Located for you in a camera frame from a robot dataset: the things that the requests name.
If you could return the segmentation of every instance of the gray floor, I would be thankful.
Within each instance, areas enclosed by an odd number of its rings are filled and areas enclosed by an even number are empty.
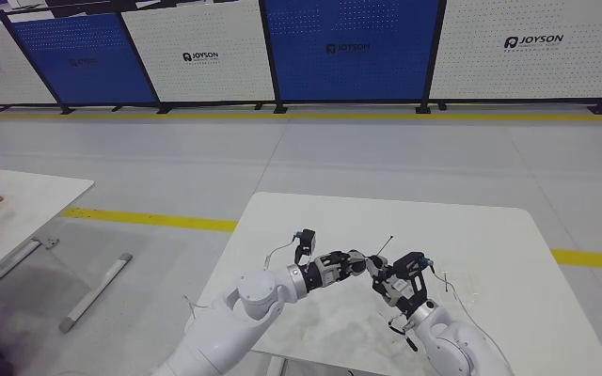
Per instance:
[[[460,113],[587,114],[582,106],[458,106],[449,112]],[[600,125],[0,118],[0,168],[95,180],[75,204],[80,207],[231,220],[257,191],[518,207],[531,213],[551,248],[602,251]],[[0,281],[0,350],[20,375],[149,374],[182,336],[189,315],[182,295],[199,297],[229,238],[66,218],[53,227],[62,241],[54,254],[36,252]],[[58,322],[86,284],[96,284],[123,252],[133,253],[134,262],[70,333],[60,334]],[[602,270],[561,268],[602,337]],[[265,357],[254,354],[233,373],[259,375],[266,367]],[[295,362],[288,372],[347,374]]]

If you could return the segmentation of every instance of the white cable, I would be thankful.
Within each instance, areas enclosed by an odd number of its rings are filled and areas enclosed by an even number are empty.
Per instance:
[[[288,243],[286,245],[282,245],[281,247],[278,247],[275,250],[273,250],[272,252],[270,252],[270,254],[265,257],[265,262],[263,263],[263,269],[267,270],[267,268],[270,266],[270,259],[272,258],[272,255],[274,255],[274,252],[276,252],[278,249],[288,247],[289,245],[293,244],[293,242],[294,242],[294,236],[290,243]]]
[[[195,320],[197,319],[197,315],[195,315],[195,307],[196,308],[209,308],[208,305],[195,305],[194,303],[192,303],[190,301],[190,299],[188,299],[188,297],[186,295],[182,295],[184,297],[184,300],[186,301],[186,303],[188,303],[188,306],[190,307],[190,311],[192,312],[192,317],[195,318]]]
[[[464,306],[464,303],[462,303],[462,299],[460,299],[460,295],[458,295],[458,291],[456,291],[455,286],[450,282],[447,281],[443,278],[441,278],[440,276],[438,276],[435,273],[435,268],[433,269],[433,274],[435,275],[435,278],[438,279],[439,281],[445,283],[446,285],[450,285],[451,289],[453,290],[453,296],[457,299],[457,301],[460,303],[460,306],[462,307],[462,309],[464,310],[464,313],[467,314],[468,318],[472,321],[472,323],[474,324],[474,326],[476,326],[477,328],[479,328],[480,331],[483,332],[484,335],[487,336],[487,338],[489,338],[489,340],[491,340],[491,342],[493,342],[493,344],[496,346],[496,349],[498,349],[499,354],[501,355],[502,358],[504,358],[504,362],[506,362],[506,365],[508,366],[508,368],[510,368],[510,370],[512,370],[512,367],[510,367],[510,362],[508,361],[508,359],[506,358],[506,355],[504,354],[504,352],[501,350],[501,348],[499,347],[498,343],[495,341],[495,339],[493,339],[491,336],[489,336],[489,334],[487,332],[484,331],[484,329],[479,326],[479,324],[472,319],[472,316],[470,316],[470,314],[468,313],[468,310],[466,309],[466,307]]]

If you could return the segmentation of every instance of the joyson logo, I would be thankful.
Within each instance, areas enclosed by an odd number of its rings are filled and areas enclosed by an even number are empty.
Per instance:
[[[69,64],[72,67],[89,67],[98,64],[97,57],[70,58]]]
[[[504,43],[504,48],[523,48],[523,47],[553,47],[561,44],[564,35],[539,36],[539,37],[508,37]]]
[[[218,53],[183,53],[182,58],[186,63],[216,63],[219,61]]]
[[[326,54],[335,55],[339,53],[347,53],[353,51],[369,51],[370,43],[328,43],[326,45]]]

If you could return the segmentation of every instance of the blue wall panel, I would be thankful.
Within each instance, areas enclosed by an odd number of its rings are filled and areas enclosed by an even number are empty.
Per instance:
[[[422,97],[438,0],[265,0],[280,96]]]
[[[13,25],[64,103],[154,102],[117,15]]]

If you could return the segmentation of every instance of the cable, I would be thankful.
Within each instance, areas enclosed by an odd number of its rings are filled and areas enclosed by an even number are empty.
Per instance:
[[[383,247],[380,249],[380,251],[378,251],[378,253],[376,254],[376,256],[380,255],[381,252],[383,252],[383,249],[385,249],[385,247],[387,246],[388,242],[390,242],[391,240],[393,240],[393,235],[391,235],[388,240],[385,242],[385,245],[383,245]]]
[[[190,307],[190,311],[192,312],[192,317],[195,318],[195,320],[197,319],[197,315],[195,315],[195,307],[196,308],[209,308],[208,305],[195,305],[194,303],[192,303],[190,301],[190,299],[188,299],[188,297],[186,295],[182,295],[184,297],[184,300],[186,301],[186,303],[188,303],[188,306]]]
[[[495,341],[495,339],[493,339],[491,336],[489,336],[489,334],[487,332],[484,331],[484,329],[479,326],[479,324],[472,319],[472,316],[470,316],[470,314],[468,313],[467,308],[464,306],[464,303],[462,303],[462,299],[460,299],[460,295],[458,295],[458,291],[456,291],[455,286],[446,279],[441,278],[440,276],[438,276],[435,273],[435,268],[433,266],[431,266],[431,271],[433,272],[433,274],[435,275],[435,278],[438,279],[439,281],[443,282],[447,285],[450,285],[451,289],[453,290],[453,296],[457,299],[457,301],[460,303],[460,306],[462,307],[462,309],[464,310],[464,313],[467,314],[468,318],[470,319],[470,321],[472,321],[472,323],[474,324],[474,326],[476,326],[480,331],[483,332],[484,335],[487,336],[487,338],[489,338],[489,340],[491,340],[491,342],[493,342],[493,344],[496,346],[496,349],[498,349],[499,354],[501,355],[502,358],[504,358],[504,362],[506,362],[506,365],[508,366],[508,368],[510,368],[510,370],[512,370],[512,368],[510,367],[510,362],[508,361],[508,359],[506,358],[506,355],[504,354],[504,352],[501,350],[501,348],[499,347],[498,343]]]
[[[278,247],[275,250],[273,250],[272,252],[270,252],[270,254],[265,257],[265,262],[263,263],[263,269],[267,270],[267,268],[270,266],[270,259],[272,258],[272,255],[274,255],[274,252],[276,252],[279,249],[288,247],[289,245],[293,244],[293,242],[294,242],[294,236],[290,243],[288,243],[286,245],[282,245],[281,247]]]

